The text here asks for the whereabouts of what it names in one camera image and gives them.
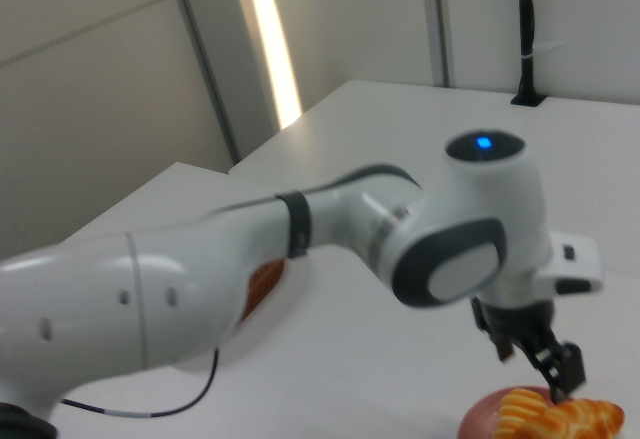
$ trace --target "white wall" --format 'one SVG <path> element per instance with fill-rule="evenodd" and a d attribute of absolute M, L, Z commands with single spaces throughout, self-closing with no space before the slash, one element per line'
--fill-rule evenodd
<path fill-rule="evenodd" d="M 446 0 L 458 88 L 515 92 L 518 0 Z M 640 103 L 640 0 L 534 0 L 536 88 L 557 97 Z M 545 46 L 554 46 L 544 52 Z"/>
<path fill-rule="evenodd" d="M 255 18 L 243 13 L 241 0 L 190 3 L 240 153 L 246 156 L 276 131 Z M 429 37 L 425 0 L 276 4 L 305 110 L 351 79 L 433 85 L 441 75 L 441 65 L 432 64 L 438 40 Z"/>
<path fill-rule="evenodd" d="M 227 171 L 176 0 L 0 0 L 0 257 L 176 161 Z"/>

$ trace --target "bread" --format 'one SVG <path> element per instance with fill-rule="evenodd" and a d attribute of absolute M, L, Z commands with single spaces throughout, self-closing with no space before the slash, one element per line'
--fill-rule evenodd
<path fill-rule="evenodd" d="M 514 389 L 500 402 L 498 425 L 493 439 L 511 439 L 527 420 L 539 416 L 548 408 L 544 398 L 527 389 Z"/>
<path fill-rule="evenodd" d="M 576 399 L 530 418 L 511 439 L 612 439 L 623 422 L 624 412 L 615 404 Z"/>

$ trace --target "screw hole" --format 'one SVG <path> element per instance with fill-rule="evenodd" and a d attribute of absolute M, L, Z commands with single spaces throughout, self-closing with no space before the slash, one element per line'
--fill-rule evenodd
<path fill-rule="evenodd" d="M 167 304 L 174 309 L 178 307 L 178 291 L 173 287 L 167 289 Z"/>
<path fill-rule="evenodd" d="M 118 302 L 124 306 L 129 304 L 129 292 L 122 290 L 118 293 Z"/>
<path fill-rule="evenodd" d="M 48 317 L 43 317 L 40 320 L 40 337 L 44 342 L 51 342 L 53 339 L 53 327 L 51 319 Z"/>

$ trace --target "black pole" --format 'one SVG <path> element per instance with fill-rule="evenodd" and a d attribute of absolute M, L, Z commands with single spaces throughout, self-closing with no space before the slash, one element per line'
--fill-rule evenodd
<path fill-rule="evenodd" d="M 545 95 L 538 94 L 533 86 L 533 36 L 535 34 L 533 0 L 520 0 L 520 56 L 522 76 L 518 94 L 511 104 L 536 107 L 544 101 Z"/>

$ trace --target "blue led light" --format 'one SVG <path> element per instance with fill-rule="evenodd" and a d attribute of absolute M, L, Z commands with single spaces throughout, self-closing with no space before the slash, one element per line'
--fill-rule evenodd
<path fill-rule="evenodd" d="M 485 136 L 478 137 L 476 139 L 476 144 L 478 144 L 478 147 L 480 149 L 489 149 L 490 147 L 493 146 L 493 143 L 491 142 L 491 139 L 489 139 L 488 137 L 485 137 Z"/>

